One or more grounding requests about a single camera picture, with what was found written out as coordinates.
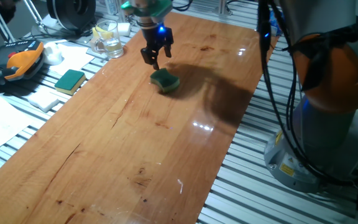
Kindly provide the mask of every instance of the sponge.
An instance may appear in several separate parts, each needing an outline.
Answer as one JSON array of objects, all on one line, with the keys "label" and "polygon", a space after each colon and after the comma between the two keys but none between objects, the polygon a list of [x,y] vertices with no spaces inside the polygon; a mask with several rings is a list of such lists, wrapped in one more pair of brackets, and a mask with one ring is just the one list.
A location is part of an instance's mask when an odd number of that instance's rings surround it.
[{"label": "sponge", "polygon": [[59,92],[72,96],[85,80],[86,77],[83,72],[70,69],[56,82],[55,88]]},{"label": "sponge", "polygon": [[175,90],[179,86],[179,78],[171,75],[166,68],[155,71],[151,76],[151,82],[156,84],[164,93]]},{"label": "sponge", "polygon": [[27,100],[31,105],[40,108],[44,113],[59,103],[58,98],[46,90],[40,90],[30,95]]}]

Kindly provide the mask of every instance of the white tissue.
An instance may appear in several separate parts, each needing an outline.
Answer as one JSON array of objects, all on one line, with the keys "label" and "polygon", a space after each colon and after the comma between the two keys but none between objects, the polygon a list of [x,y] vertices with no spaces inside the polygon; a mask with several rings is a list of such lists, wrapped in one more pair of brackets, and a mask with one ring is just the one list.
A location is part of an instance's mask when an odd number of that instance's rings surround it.
[{"label": "white tissue", "polygon": [[27,100],[31,105],[40,108],[44,113],[59,103],[58,98],[46,90],[41,90],[30,95]]}]

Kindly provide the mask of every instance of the glass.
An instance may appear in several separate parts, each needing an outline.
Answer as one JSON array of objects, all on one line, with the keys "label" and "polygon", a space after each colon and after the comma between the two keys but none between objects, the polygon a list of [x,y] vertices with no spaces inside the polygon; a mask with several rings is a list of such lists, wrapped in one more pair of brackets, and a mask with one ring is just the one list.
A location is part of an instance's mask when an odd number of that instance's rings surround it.
[{"label": "glass", "polygon": [[99,39],[94,43],[97,52],[109,58],[118,58],[124,53],[116,21],[102,21],[96,25],[95,29],[99,35]]}]

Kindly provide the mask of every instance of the cable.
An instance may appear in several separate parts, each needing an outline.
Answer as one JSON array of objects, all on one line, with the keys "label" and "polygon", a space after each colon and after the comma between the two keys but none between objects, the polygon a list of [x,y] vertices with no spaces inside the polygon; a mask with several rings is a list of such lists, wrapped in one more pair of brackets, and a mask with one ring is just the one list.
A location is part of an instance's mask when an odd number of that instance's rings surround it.
[{"label": "cable", "polygon": [[232,3],[232,2],[241,2],[241,3],[244,3],[244,4],[249,3],[249,2],[239,1],[239,0],[230,0],[230,1],[228,1],[228,2],[226,3],[226,5],[228,5],[228,4]]},{"label": "cable", "polygon": [[[270,5],[272,6],[273,12],[275,14],[275,17],[277,18],[278,24],[279,26],[282,28],[284,36],[286,38],[286,41],[288,43],[288,49],[291,49],[291,42],[290,42],[290,38],[288,35],[288,31],[287,31],[287,27],[283,21],[283,18],[281,17],[281,13],[278,10],[277,6],[275,5],[275,3],[273,1],[269,2]],[[267,63],[266,63],[266,58],[267,58],[267,50],[266,50],[266,45],[270,44],[270,41],[267,43],[267,41],[263,42],[264,37],[270,37],[269,36],[269,31],[266,31],[266,23],[269,22],[269,20],[266,18],[266,7],[267,9],[269,8],[267,5],[267,0],[263,0],[263,1],[259,1],[259,10],[258,10],[258,31],[260,33],[260,48],[261,48],[261,62],[262,62],[262,70],[264,72],[264,78],[265,78],[265,82],[266,82],[266,87],[267,87],[267,91],[269,93],[270,99],[272,101],[272,106],[273,106],[273,110],[276,114],[276,117],[278,119],[278,123],[280,124],[280,127],[282,129],[282,132],[286,138],[286,140],[288,141],[288,145],[291,147],[294,155],[299,159],[299,161],[305,166],[305,168],[311,172],[314,176],[316,176],[317,178],[329,183],[329,184],[334,184],[334,185],[355,185],[358,184],[358,177],[355,178],[354,180],[339,180],[335,177],[332,177],[330,175],[328,175],[327,173],[319,170],[315,165],[313,165],[313,163],[311,163],[311,161],[307,158],[305,152],[302,150],[302,147],[300,146],[297,137],[295,135],[295,132],[293,130],[293,105],[295,102],[295,90],[296,90],[296,66],[295,66],[295,62],[294,62],[294,58],[292,55],[291,50],[289,50],[290,55],[291,55],[291,59],[293,62],[293,83],[290,89],[290,94],[288,96],[288,102],[287,102],[287,110],[286,110],[286,120],[290,125],[287,125],[287,127],[289,128],[291,135],[292,135],[292,139],[295,142],[296,147],[292,144],[291,139],[289,138],[288,133],[286,132],[284,125],[282,123],[280,114],[278,112],[278,109],[276,107],[275,104],[275,100],[273,97],[273,91],[272,91],[272,87],[271,87],[271,82],[270,82],[270,75],[269,75],[269,70],[267,68]]]},{"label": "cable", "polygon": [[184,6],[176,6],[176,7],[173,7],[173,9],[176,9],[180,12],[185,12],[187,11],[189,8],[190,8],[190,5],[191,3],[193,3],[193,0],[189,0],[189,3],[188,4],[185,4]]}]

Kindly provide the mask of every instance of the black tool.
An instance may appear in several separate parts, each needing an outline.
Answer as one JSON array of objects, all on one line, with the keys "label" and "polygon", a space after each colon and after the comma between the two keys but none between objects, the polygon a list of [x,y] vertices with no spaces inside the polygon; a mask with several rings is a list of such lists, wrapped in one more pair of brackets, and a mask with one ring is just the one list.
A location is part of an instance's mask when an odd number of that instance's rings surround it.
[{"label": "black tool", "polygon": [[173,44],[172,29],[165,27],[164,24],[155,26],[151,29],[142,29],[143,36],[147,41],[147,46],[140,52],[144,62],[153,65],[155,70],[160,70],[157,57],[159,50],[164,47],[165,55],[171,57],[171,45]]}]

